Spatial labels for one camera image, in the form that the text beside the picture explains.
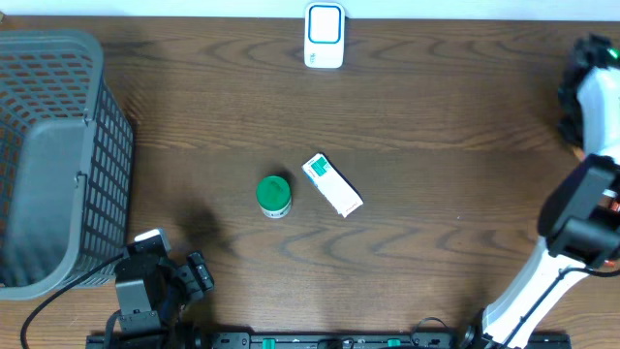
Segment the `green lid jar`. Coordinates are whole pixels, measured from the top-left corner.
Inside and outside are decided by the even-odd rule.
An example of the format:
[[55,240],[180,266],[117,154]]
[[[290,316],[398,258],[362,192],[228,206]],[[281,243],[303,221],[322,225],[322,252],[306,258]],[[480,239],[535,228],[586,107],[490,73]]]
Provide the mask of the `green lid jar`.
[[256,189],[263,214],[272,219],[286,216],[292,207],[292,191],[286,179],[278,175],[263,178]]

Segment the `white and green carton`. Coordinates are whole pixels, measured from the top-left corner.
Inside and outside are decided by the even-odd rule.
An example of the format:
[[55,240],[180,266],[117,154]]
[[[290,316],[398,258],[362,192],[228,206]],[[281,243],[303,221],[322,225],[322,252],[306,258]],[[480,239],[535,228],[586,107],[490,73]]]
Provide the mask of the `white and green carton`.
[[361,196],[345,177],[336,171],[324,154],[315,154],[302,165],[302,170],[343,218],[363,205]]

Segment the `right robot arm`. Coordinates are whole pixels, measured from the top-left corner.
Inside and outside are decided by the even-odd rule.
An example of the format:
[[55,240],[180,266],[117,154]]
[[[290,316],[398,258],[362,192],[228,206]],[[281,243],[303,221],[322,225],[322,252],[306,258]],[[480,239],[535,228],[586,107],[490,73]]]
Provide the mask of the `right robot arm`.
[[619,258],[619,50],[590,35],[574,44],[558,89],[562,138],[583,154],[545,201],[532,255],[469,327],[465,348],[524,348],[539,322],[582,279],[611,278]]

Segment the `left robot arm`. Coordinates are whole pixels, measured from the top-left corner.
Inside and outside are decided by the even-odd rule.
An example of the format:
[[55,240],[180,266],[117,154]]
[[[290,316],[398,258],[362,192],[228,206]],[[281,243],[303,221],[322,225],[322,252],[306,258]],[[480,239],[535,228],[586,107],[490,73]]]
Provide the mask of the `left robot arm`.
[[120,309],[108,318],[104,348],[211,346],[198,326],[181,319],[185,307],[202,300],[214,287],[201,252],[188,255],[182,266],[166,256],[134,254],[119,262],[114,271]]

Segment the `white barcode scanner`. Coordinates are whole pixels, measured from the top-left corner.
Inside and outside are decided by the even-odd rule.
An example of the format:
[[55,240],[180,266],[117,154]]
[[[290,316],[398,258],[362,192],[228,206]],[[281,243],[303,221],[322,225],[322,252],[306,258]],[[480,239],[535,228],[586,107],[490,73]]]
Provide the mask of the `white barcode scanner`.
[[305,9],[304,64],[338,69],[344,60],[345,9],[338,3],[314,2]]

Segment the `grey plastic mesh basket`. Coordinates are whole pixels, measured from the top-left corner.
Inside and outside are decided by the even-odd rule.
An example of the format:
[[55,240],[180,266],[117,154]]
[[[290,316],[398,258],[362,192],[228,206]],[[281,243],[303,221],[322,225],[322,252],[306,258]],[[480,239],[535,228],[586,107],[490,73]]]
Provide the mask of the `grey plastic mesh basket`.
[[97,287],[125,244],[134,131],[74,30],[1,35],[1,297]]

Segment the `black mounting rail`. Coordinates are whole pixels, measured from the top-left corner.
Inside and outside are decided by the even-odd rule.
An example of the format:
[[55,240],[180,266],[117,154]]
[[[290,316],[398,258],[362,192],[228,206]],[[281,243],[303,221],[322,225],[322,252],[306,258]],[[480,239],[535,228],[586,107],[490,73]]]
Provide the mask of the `black mounting rail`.
[[[410,336],[404,334],[249,334],[249,333],[214,333],[197,335],[189,343],[183,342],[164,346],[156,340],[112,338],[109,347],[104,345],[103,335],[89,335],[85,348],[205,348],[205,349],[448,349],[458,348],[456,339],[450,334],[440,332],[418,332]],[[532,349],[572,349],[570,337],[566,334],[534,334],[525,348]]]

